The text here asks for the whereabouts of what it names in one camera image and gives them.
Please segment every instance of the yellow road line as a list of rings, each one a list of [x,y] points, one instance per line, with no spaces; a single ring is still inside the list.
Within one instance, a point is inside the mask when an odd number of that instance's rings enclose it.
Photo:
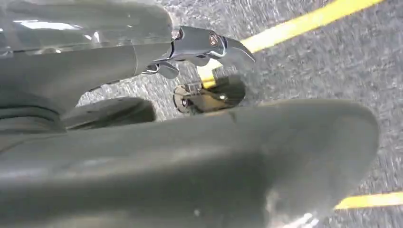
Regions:
[[[403,205],[403,192],[353,196],[344,199],[335,209],[372,208]]]
[[[301,17],[276,25],[257,35],[247,38],[242,43],[252,52],[258,52],[296,37],[305,32],[327,25],[335,20],[368,8],[383,0],[335,0]],[[205,88],[215,85],[213,70],[222,65],[211,60],[206,66],[198,67],[197,71]]]

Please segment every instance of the windshield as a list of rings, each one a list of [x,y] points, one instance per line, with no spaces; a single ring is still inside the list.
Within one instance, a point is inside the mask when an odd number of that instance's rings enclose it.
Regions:
[[[0,57],[168,43],[172,19],[153,0],[4,0]]]

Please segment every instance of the asphalt road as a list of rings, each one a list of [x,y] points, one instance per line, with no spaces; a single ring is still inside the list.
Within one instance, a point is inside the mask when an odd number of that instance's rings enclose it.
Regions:
[[[323,0],[159,0],[181,24],[244,39],[313,11]],[[283,98],[348,98],[370,107],[380,120],[381,148],[371,173],[355,194],[403,190],[403,2],[383,3],[256,54],[254,69],[240,73],[248,91],[244,106]],[[181,117],[172,103],[178,83],[197,80],[195,68],[180,64],[168,81],[138,76],[83,96],[81,104],[117,96],[153,101],[160,120]],[[320,227],[403,227],[403,206],[336,211]]]

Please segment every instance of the brake lever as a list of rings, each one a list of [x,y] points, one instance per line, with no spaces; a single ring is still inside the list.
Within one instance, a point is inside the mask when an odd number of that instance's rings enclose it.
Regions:
[[[220,36],[212,30],[188,26],[181,26],[179,36],[172,42],[170,51],[170,54],[154,61],[144,73],[161,73],[166,78],[173,79],[178,74],[168,61],[189,61],[199,67],[207,65],[210,59],[223,65],[241,67],[251,66],[256,62],[252,53],[239,41]]]

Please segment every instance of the bolt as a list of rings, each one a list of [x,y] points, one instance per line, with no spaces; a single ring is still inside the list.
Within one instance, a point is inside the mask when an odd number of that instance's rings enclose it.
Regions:
[[[210,33],[210,45],[213,47],[218,46],[219,38],[215,32]]]
[[[221,100],[227,100],[227,96],[224,95],[224,94],[221,94],[221,95],[220,95],[220,99],[221,99]]]

